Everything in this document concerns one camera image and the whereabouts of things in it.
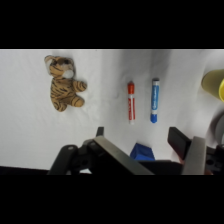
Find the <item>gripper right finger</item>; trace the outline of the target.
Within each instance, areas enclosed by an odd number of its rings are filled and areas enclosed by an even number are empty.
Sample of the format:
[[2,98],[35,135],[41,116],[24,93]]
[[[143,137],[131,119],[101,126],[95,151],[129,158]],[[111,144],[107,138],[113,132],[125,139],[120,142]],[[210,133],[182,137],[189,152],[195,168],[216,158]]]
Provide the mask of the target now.
[[184,161],[183,175],[203,175],[206,162],[206,144],[201,137],[189,139],[176,127],[168,131],[168,143]]

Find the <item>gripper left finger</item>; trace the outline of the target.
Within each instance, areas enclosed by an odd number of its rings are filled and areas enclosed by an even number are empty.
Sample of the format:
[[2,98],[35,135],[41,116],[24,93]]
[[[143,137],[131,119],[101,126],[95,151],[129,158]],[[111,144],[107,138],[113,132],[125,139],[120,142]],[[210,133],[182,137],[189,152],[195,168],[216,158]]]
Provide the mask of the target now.
[[104,137],[104,128],[99,127],[93,139],[92,150],[96,154],[95,168],[111,174],[152,175],[152,172],[138,161],[130,158],[116,145]]

